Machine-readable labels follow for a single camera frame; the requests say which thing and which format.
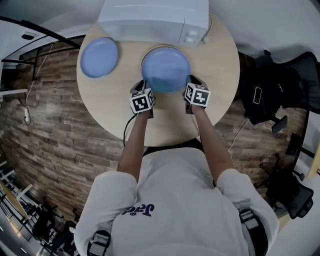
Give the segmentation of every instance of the black office chair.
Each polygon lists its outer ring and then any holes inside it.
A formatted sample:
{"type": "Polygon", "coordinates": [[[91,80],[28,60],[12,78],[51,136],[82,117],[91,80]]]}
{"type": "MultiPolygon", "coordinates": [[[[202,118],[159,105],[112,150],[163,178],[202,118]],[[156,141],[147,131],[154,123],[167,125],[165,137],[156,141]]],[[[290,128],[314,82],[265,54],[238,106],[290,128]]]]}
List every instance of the black office chair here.
{"type": "Polygon", "coordinates": [[[269,177],[260,185],[255,185],[255,187],[267,186],[268,189],[265,195],[270,200],[271,206],[275,207],[276,210],[278,208],[276,203],[279,202],[286,208],[291,219],[295,219],[296,217],[303,218],[314,204],[312,200],[314,191],[302,185],[297,177],[293,175],[295,173],[299,176],[300,180],[303,180],[303,174],[293,169],[280,168],[280,157],[277,154],[276,157],[277,161],[273,171],[271,173],[267,172],[269,177]]]}
{"type": "Polygon", "coordinates": [[[268,51],[255,59],[256,66],[240,74],[239,92],[246,115],[253,125],[272,120],[278,133],[288,122],[276,118],[280,106],[320,114],[319,64],[311,52],[286,63],[274,63],[268,51]]]}

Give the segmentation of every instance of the round wooden table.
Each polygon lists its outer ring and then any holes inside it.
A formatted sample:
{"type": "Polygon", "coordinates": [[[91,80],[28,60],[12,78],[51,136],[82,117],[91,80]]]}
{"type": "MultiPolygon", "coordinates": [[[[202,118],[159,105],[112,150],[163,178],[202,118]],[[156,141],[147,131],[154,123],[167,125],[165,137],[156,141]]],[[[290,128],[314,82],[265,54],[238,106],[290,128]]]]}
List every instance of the round wooden table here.
{"type": "MultiPolygon", "coordinates": [[[[109,35],[95,24],[85,36],[77,59],[76,77],[80,95],[93,118],[108,132],[123,138],[128,120],[133,116],[130,108],[130,89],[142,79],[141,63],[154,47],[154,42],[117,41],[118,61],[114,69],[101,78],[86,77],[80,67],[85,47],[96,38],[109,35]]],[[[205,109],[212,124],[226,113],[235,97],[240,65],[235,42],[221,21],[212,16],[210,42],[201,42],[197,48],[174,45],[190,62],[191,73],[203,80],[211,91],[205,109]]],[[[168,146],[199,136],[196,120],[186,114],[183,89],[176,93],[154,93],[154,118],[149,119],[145,146],[168,146]]],[[[128,139],[134,120],[126,130],[128,139]]]]}

